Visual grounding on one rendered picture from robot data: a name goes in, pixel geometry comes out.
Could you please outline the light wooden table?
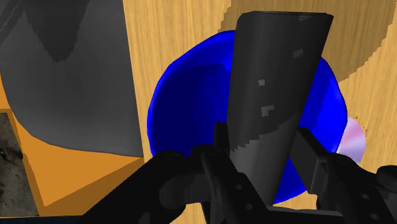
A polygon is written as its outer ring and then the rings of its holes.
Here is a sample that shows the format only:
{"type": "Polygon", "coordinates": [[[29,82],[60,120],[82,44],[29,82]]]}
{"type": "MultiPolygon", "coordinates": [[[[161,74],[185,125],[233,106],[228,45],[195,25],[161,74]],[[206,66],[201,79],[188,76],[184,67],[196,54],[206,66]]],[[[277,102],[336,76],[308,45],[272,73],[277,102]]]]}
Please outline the light wooden table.
{"type": "MultiPolygon", "coordinates": [[[[366,132],[361,165],[397,165],[397,0],[123,0],[141,131],[160,75],[178,56],[232,28],[249,10],[334,14],[324,56],[347,110],[366,132]]],[[[16,119],[0,80],[0,113],[10,119],[38,214],[83,213],[143,160],[66,150],[32,137],[16,119]]]]}

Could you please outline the shiny pink disc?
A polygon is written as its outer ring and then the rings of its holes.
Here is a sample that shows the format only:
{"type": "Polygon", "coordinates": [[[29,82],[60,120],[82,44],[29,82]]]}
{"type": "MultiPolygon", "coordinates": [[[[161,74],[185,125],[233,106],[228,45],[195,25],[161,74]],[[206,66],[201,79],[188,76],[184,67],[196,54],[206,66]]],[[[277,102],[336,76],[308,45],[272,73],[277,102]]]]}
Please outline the shiny pink disc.
{"type": "Polygon", "coordinates": [[[355,119],[348,117],[337,153],[348,156],[357,164],[360,164],[365,150],[366,139],[364,130],[355,119]]]}

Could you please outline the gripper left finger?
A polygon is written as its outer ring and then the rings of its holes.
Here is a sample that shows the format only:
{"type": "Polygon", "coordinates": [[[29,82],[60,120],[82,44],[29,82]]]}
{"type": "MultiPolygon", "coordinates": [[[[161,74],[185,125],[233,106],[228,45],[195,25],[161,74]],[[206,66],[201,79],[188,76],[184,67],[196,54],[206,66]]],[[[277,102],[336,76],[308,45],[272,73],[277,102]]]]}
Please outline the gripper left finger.
{"type": "Polygon", "coordinates": [[[163,151],[81,217],[81,224],[170,224],[186,205],[201,203],[208,224],[266,224],[268,210],[229,155],[225,123],[212,145],[189,158],[163,151]]]}

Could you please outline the dark grey tapered cylinder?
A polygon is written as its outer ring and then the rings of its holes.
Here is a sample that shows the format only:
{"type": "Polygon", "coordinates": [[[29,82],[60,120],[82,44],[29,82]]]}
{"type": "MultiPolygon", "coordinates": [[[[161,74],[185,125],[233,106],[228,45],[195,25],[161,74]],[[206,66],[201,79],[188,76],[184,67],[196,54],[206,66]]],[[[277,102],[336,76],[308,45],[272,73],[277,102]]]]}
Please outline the dark grey tapered cylinder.
{"type": "Polygon", "coordinates": [[[327,13],[251,11],[237,20],[227,125],[230,159],[274,203],[333,21],[327,13]]]}

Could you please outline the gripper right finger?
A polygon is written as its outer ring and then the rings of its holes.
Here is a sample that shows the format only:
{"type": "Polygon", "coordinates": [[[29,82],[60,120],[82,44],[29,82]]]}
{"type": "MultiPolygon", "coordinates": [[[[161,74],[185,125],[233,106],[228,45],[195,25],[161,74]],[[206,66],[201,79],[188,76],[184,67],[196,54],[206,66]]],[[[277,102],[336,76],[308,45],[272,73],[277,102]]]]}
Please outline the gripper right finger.
{"type": "Polygon", "coordinates": [[[345,224],[397,224],[397,165],[383,165],[375,173],[352,158],[330,153],[300,127],[289,157],[317,208],[336,211],[345,224]]]}

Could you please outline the grey robot stand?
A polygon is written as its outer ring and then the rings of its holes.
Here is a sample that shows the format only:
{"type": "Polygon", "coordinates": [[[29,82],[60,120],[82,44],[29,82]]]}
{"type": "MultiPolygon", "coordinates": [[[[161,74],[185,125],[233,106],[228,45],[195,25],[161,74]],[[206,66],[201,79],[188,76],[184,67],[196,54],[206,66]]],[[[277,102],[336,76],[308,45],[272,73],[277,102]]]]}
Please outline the grey robot stand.
{"type": "Polygon", "coordinates": [[[123,0],[0,0],[0,81],[30,135],[143,155],[123,0]]]}

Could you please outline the blue bowl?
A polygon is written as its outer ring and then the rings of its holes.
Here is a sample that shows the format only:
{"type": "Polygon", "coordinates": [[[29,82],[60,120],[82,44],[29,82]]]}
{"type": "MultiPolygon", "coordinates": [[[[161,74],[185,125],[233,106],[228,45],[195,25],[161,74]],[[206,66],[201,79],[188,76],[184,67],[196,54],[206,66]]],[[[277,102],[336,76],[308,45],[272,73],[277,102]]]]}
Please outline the blue bowl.
{"type": "MultiPolygon", "coordinates": [[[[215,123],[227,123],[234,37],[235,31],[213,35],[165,70],[148,110],[153,154],[174,150],[189,156],[193,147],[213,142],[215,123]]],[[[338,83],[320,58],[298,128],[309,129],[327,151],[336,152],[346,124],[347,108],[338,83]]],[[[273,204],[304,190],[288,157],[273,204]]]]}

